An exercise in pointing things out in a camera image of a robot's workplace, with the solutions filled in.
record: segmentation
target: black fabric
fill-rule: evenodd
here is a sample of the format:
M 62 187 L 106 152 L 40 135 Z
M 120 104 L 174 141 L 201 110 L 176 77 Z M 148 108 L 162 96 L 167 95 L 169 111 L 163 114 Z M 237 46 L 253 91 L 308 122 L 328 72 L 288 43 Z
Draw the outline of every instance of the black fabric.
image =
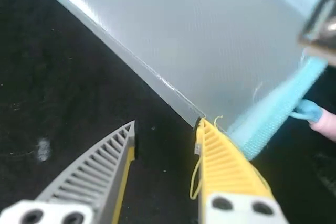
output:
M 192 127 L 55 0 L 0 7 L 0 208 L 34 199 L 96 141 L 136 120 L 138 159 L 120 223 L 197 223 Z M 336 112 L 335 80 L 328 69 L 307 98 Z M 50 143 L 46 161 L 41 140 Z M 290 223 L 336 223 L 335 157 L 334 143 L 289 119 L 253 163 Z

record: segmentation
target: yellow thread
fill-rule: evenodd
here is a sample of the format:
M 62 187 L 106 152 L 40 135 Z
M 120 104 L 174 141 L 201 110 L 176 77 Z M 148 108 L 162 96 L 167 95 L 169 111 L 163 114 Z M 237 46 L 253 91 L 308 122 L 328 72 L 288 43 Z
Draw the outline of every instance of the yellow thread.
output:
M 200 192 L 199 190 L 201 189 L 201 184 L 202 184 L 202 180 L 200 179 L 198 181 L 198 185 L 197 185 L 197 188 L 193 194 L 193 189 L 194 189 L 194 183 L 195 183 L 195 177 L 196 177 L 196 173 L 197 173 L 197 170 L 200 166 L 200 163 L 201 163 L 201 157 L 198 159 L 196 165 L 195 165 L 195 168 L 194 168 L 194 171 L 193 171 L 193 175 L 191 176 L 191 182 L 190 182 L 190 191 L 189 191 L 189 197 L 190 199 L 194 200 L 197 198 L 197 195 L 198 193 Z
M 214 126 L 215 126 L 216 128 L 218 128 L 217 125 L 216 125 L 216 122 L 217 122 L 217 119 L 218 119 L 218 118 L 223 118 L 223 116 L 222 116 L 222 115 L 219 115 L 218 117 L 215 118 Z

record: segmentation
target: screw hole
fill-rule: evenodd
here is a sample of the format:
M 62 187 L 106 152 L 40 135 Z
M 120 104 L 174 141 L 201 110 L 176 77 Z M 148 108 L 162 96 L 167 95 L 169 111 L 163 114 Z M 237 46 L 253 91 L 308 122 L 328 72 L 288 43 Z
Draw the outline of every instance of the screw hole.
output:
M 62 224 L 82 224 L 84 216 L 79 212 L 73 212 L 65 217 Z
M 212 206 L 220 210 L 233 210 L 232 203 L 225 198 L 215 198 L 212 201 Z
M 252 205 L 252 207 L 253 207 L 254 212 L 258 212 L 258 213 L 263 214 L 263 215 L 272 215 L 273 214 L 273 210 L 264 203 L 256 202 Z
M 21 221 L 22 224 L 36 224 L 42 219 L 43 212 L 41 210 L 32 210 L 26 213 Z

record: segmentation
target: blue fabric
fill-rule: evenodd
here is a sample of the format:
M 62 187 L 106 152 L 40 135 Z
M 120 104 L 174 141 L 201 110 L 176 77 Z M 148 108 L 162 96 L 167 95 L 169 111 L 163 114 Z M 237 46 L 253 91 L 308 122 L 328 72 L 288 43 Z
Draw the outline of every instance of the blue fabric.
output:
M 306 18 L 318 0 L 285 1 Z M 325 60 L 308 57 L 305 65 L 289 80 L 272 90 L 231 125 L 226 133 L 247 159 L 253 159 L 265 147 L 326 66 Z M 298 110 L 303 112 L 305 108 L 299 106 Z M 317 117 L 318 113 L 311 118 L 314 120 Z
M 290 116 L 296 119 L 317 123 L 322 117 L 322 109 L 314 102 L 303 99 Z

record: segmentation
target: white speck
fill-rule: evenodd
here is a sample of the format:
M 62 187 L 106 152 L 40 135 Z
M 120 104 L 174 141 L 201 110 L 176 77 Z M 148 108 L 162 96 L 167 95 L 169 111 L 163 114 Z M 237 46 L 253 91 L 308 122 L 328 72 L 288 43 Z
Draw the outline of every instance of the white speck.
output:
M 175 90 L 175 88 L 169 83 L 167 82 L 162 76 L 160 75 L 156 75 L 164 84 L 166 84 L 166 86 L 172 90 Z
M 49 140 L 45 137 L 40 138 L 37 143 L 37 160 L 39 160 L 40 162 L 44 162 L 50 157 L 50 154 L 51 149 Z
M 259 85 L 256 87 L 256 89 L 254 90 L 253 92 L 253 95 L 252 95 L 252 102 L 255 103 L 255 99 L 256 99 L 256 95 L 259 91 L 259 89 L 264 85 L 264 82 L 262 81 L 261 83 L 259 83 Z
M 303 63 L 306 61 L 307 58 L 307 50 L 306 48 L 302 51 L 302 55 L 300 58 L 300 62 L 299 62 L 299 67 L 302 67 Z
M 329 31 L 335 31 L 336 30 L 336 23 L 331 23 L 327 26 L 327 29 Z

